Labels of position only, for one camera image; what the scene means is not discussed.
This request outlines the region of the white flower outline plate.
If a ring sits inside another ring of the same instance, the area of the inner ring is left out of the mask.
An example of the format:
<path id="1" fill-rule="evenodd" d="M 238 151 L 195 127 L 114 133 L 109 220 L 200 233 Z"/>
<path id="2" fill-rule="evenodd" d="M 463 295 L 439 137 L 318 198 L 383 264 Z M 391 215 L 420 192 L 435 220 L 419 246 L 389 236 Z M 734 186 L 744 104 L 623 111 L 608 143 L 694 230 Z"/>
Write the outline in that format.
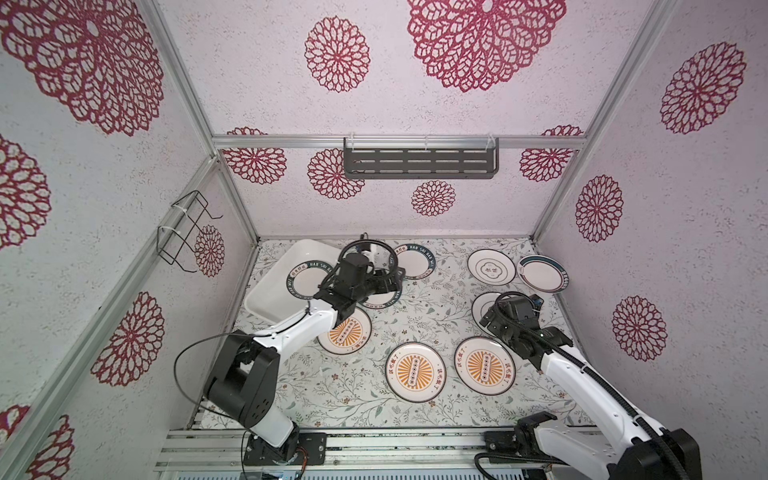
<path id="1" fill-rule="evenodd" d="M 481 321 L 500 295 L 500 292 L 485 292 L 473 300 L 471 307 L 472 319 L 484 334 L 489 334 L 489 330 L 481 324 Z"/>

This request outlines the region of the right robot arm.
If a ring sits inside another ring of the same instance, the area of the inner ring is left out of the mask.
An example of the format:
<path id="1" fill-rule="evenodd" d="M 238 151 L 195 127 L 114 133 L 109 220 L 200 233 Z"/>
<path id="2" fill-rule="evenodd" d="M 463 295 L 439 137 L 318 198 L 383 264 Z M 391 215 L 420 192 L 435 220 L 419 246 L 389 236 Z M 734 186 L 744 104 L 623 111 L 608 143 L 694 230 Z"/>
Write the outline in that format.
<path id="1" fill-rule="evenodd" d="M 589 479 L 700 479 L 700 448 L 683 429 L 669 430 L 605 380 L 556 327 L 539 323 L 542 299 L 509 291 L 481 326 L 562 388 L 589 416 L 587 432 L 542 411 L 519 420 L 511 447 L 485 458 L 569 466 Z"/>

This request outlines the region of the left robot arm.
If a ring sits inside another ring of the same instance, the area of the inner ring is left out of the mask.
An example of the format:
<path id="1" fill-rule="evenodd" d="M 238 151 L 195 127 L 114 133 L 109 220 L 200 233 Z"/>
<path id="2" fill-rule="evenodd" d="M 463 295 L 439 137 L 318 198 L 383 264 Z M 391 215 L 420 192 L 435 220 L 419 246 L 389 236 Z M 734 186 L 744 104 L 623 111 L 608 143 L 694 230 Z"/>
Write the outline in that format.
<path id="1" fill-rule="evenodd" d="M 386 243 L 348 244 L 296 314 L 257 333 L 235 330 L 226 336 L 203 398 L 271 449 L 293 451 L 299 427 L 274 405 L 281 362 L 341 325 L 368 297 L 400 291 L 404 277 L 397 253 Z"/>

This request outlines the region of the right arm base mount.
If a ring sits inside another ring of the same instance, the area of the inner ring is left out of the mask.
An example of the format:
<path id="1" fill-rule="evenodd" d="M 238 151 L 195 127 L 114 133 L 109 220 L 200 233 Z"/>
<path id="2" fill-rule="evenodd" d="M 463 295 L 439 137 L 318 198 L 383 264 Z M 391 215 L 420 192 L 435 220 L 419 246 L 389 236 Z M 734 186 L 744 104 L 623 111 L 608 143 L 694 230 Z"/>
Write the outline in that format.
<path id="1" fill-rule="evenodd" d="M 519 419 L 513 427 L 505 430 L 486 431 L 483 433 L 486 450 L 496 455 L 553 460 L 553 457 L 545 454 L 539 447 L 535 429 L 542 423 L 556 419 L 557 416 L 553 413 L 542 411 Z"/>

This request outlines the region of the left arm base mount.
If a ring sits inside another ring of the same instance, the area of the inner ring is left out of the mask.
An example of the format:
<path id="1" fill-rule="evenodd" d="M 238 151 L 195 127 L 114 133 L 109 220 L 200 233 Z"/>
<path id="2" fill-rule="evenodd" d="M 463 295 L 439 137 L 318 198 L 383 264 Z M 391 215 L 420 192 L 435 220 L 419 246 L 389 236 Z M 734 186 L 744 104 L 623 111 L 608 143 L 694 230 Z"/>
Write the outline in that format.
<path id="1" fill-rule="evenodd" d="M 246 445 L 245 466 L 317 466 L 325 463 L 328 435 L 325 432 L 294 432 L 280 447 L 251 435 Z"/>

